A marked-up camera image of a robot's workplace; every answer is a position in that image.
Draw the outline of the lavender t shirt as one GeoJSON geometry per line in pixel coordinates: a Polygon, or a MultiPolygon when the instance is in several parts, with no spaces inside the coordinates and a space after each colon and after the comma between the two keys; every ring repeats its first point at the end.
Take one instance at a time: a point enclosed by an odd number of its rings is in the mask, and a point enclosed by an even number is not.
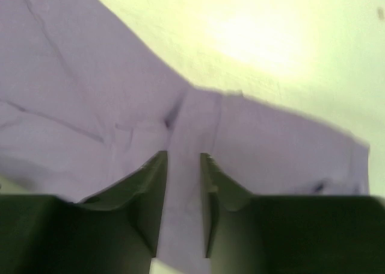
{"type": "Polygon", "coordinates": [[[240,94],[202,90],[98,0],[1,0],[1,175],[71,201],[168,151],[159,258],[209,273],[199,156],[260,194],[365,195],[368,148],[240,94]]]}

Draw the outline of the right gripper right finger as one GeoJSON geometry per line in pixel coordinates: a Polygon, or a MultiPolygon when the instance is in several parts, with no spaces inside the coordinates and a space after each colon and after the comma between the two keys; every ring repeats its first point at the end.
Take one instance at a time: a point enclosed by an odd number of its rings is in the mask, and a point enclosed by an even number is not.
{"type": "Polygon", "coordinates": [[[255,195],[200,156],[212,273],[383,273],[384,199],[255,195]]]}

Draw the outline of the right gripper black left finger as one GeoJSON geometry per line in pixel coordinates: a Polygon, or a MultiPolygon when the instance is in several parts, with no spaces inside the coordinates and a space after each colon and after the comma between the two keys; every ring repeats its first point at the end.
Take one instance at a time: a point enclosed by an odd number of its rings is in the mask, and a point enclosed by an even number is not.
{"type": "Polygon", "coordinates": [[[2,273],[149,273],[156,257],[168,157],[78,203],[1,196],[2,273]]]}

